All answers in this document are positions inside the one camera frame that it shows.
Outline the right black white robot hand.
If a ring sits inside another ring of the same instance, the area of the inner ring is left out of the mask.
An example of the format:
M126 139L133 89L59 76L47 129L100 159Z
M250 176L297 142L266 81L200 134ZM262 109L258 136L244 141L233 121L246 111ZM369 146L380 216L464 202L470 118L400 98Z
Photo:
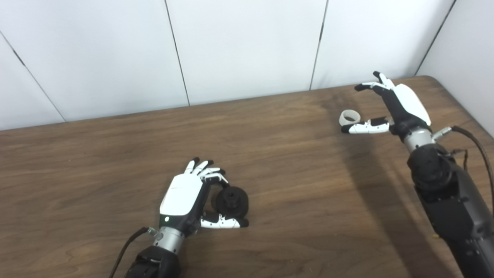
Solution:
M395 85L384 74L374 71L378 81L361 83L355 90L372 90L383 100L390 117L378 117L341 126L344 134L377 134L390 132L404 139L415 129L431 131L431 120L417 94L405 84Z

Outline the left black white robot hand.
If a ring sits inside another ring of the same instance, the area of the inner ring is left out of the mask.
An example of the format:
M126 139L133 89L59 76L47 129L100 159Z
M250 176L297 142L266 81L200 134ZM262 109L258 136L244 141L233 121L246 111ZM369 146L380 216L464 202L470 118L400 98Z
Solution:
M225 170L212 167L214 161L190 160L183 173L173 177L159 206L159 229L171 228L189 237L199 230L239 229L249 226L249 220L227 216L226 213L205 212L211 186L228 188Z

